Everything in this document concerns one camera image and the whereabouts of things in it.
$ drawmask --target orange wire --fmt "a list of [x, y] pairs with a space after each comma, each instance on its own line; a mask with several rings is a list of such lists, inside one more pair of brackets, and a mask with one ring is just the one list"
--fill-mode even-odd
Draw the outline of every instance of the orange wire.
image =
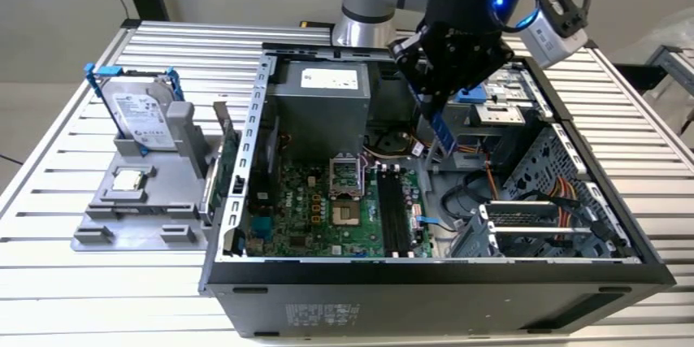
[[499, 193], [496, 192], [495, 178], [491, 176], [488, 154], [487, 154], [487, 161], [484, 162], [484, 165], [487, 166], [487, 179], [488, 179], [488, 187], [491, 188], [491, 196], [492, 196], [492, 199], [496, 200], [496, 199], [499, 199]]

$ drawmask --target blue tab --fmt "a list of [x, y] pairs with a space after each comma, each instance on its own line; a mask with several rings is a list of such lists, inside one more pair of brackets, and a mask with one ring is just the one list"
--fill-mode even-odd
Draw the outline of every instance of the blue tab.
[[441, 144], [444, 157], [447, 157], [457, 149], [457, 144], [455, 142], [455, 136], [451, 133], [448, 126], [445, 125], [445, 121], [443, 120], [441, 113], [435, 113], [431, 116], [429, 125], [433, 129], [433, 133], [436, 134], [437, 141]]
[[415, 217], [415, 219], [420, 222], [420, 223], [435, 223], [436, 225], [440, 223], [439, 219], [435, 219], [432, 217], [424, 217], [423, 215], [417, 215]]
[[176, 100], [184, 101], [185, 99], [183, 98], [181, 78], [178, 77], [173, 67], [165, 68], [164, 74], [170, 79], [170, 87], [173, 88], [173, 95], [176, 96]]
[[122, 67], [118, 65], [104, 65], [96, 71], [97, 76], [114, 77], [122, 75]]
[[484, 86], [479, 85], [469, 91], [460, 90], [455, 96], [457, 103], [484, 103], [487, 101], [487, 91]]

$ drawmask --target blue led light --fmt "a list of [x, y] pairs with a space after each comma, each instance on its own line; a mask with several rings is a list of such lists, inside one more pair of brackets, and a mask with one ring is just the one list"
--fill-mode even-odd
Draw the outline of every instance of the blue led light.
[[524, 28], [524, 27], [527, 27], [527, 25], [530, 24], [530, 21], [532, 20], [532, 18], [535, 17], [535, 14], [536, 14], [538, 12], [539, 12], [538, 10], [532, 11], [532, 12], [528, 14], [528, 16], [525, 16], [525, 17], [520, 20], [520, 22], [517, 22], [517, 24], [516, 24], [516, 28]]

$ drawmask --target white label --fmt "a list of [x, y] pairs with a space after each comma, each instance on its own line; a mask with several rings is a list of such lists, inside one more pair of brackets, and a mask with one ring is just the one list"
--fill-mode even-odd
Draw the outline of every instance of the white label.
[[421, 155], [421, 152], [424, 151], [424, 145], [416, 141], [416, 144], [412, 147], [412, 155], [419, 157]]
[[150, 150], [174, 148], [156, 99], [133, 93], [114, 93], [112, 99], [134, 141]]
[[305, 89], [359, 89], [355, 69], [305, 68], [301, 71]]
[[285, 304], [285, 319], [293, 327], [355, 325], [359, 304]]

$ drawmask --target green circuit board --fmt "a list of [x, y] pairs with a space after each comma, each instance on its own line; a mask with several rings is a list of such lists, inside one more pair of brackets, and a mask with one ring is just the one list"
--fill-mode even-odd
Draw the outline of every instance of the green circuit board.
[[[269, 240], [259, 244], [251, 238], [251, 255], [267, 257], [383, 257], [383, 233], [379, 217], [376, 171], [364, 173], [364, 195], [329, 199], [328, 165], [285, 164], [280, 172], [279, 200], [272, 218]], [[401, 176], [403, 192], [409, 198], [419, 192], [416, 175]], [[415, 257], [429, 257], [428, 232]]]

